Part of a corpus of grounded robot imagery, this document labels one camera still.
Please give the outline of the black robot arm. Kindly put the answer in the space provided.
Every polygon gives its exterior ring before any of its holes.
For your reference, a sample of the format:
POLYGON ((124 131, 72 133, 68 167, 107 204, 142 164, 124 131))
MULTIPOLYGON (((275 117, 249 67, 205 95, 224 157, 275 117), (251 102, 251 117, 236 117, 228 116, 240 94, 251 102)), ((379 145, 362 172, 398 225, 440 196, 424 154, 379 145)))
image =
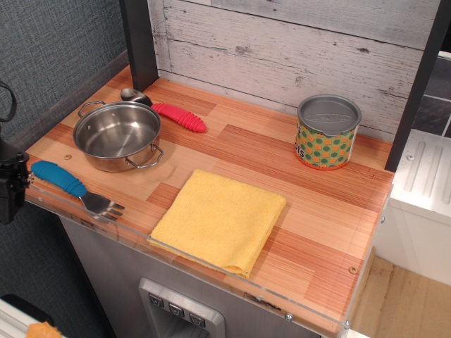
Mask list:
POLYGON ((26 189, 30 186, 25 151, 1 139, 1 224, 7 225, 25 205, 26 189))

